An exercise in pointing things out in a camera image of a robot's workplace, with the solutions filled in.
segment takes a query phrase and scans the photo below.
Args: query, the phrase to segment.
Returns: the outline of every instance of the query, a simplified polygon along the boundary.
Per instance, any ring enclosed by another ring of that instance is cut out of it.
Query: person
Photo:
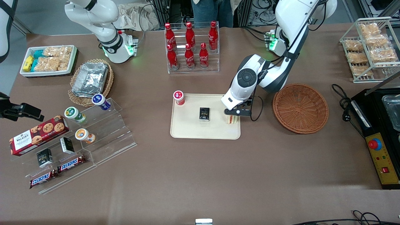
[[[220,27],[233,27],[233,13],[241,0],[190,0],[194,22],[218,21]]]

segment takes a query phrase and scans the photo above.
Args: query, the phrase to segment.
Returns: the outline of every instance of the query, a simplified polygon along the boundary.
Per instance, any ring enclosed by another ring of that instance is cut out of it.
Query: walkers cookie box
[[[11,154],[21,156],[69,131],[64,117],[58,115],[10,139]]]

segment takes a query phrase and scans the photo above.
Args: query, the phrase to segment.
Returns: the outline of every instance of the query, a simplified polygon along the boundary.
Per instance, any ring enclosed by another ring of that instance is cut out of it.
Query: white tray
[[[49,71],[49,72],[24,72],[22,70],[22,66],[20,69],[20,74],[24,77],[41,77],[41,76],[59,76],[59,75],[64,75],[64,74],[69,74],[71,73],[71,70],[73,68],[73,64],[75,61],[75,56],[76,56],[76,51],[77,48],[74,45],[55,45],[55,46],[42,46],[42,47],[31,47],[28,48],[28,50],[26,51],[24,60],[22,61],[22,65],[24,65],[26,59],[28,58],[29,55],[33,55],[33,53],[36,50],[44,50],[47,47],[63,47],[63,46],[68,46],[72,48],[72,52],[71,52],[71,57],[70,57],[70,61],[68,62],[68,67],[67,70],[60,70],[60,71]]]
[[[227,124],[221,102],[222,94],[184,94],[185,104],[173,101],[171,136],[191,139],[227,139],[240,137],[240,117],[235,124]],[[199,121],[200,107],[210,108],[210,121]]]

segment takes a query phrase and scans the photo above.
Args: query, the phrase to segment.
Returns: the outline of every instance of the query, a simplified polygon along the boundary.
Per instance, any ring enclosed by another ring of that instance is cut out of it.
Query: yellow panel
[[[376,171],[378,172],[380,182],[384,185],[385,184],[386,185],[387,184],[399,184],[399,179],[394,170],[392,161],[390,160],[388,151],[386,150],[386,146],[383,143],[382,136],[380,135],[380,133],[376,133],[374,135],[368,136],[365,138],[365,140],[368,143],[369,141],[371,141],[374,138],[381,141],[382,148],[378,151],[374,150],[370,147],[368,147],[368,148],[371,152],[372,160],[374,161],[375,168],[376,168]],[[388,168],[388,170],[389,170],[388,173],[382,172],[383,171],[382,168],[384,168],[384,167]]]

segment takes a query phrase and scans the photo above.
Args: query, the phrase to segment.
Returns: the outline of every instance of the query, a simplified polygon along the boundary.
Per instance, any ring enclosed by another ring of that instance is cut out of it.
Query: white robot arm
[[[118,7],[112,0],[73,0],[64,9],[70,20],[96,35],[112,62],[125,62],[134,54],[132,36],[118,34],[112,24],[119,17]]]
[[[16,7],[16,0],[0,0],[0,62],[10,51],[10,30]]]
[[[336,6],[336,0],[280,0],[275,11],[280,27],[274,31],[274,42],[270,50],[282,57],[282,64],[276,66],[256,54],[246,57],[231,87],[221,99],[227,109],[232,110],[246,102],[256,88],[255,83],[267,92],[281,90],[307,38],[308,20],[311,16],[328,18]]]

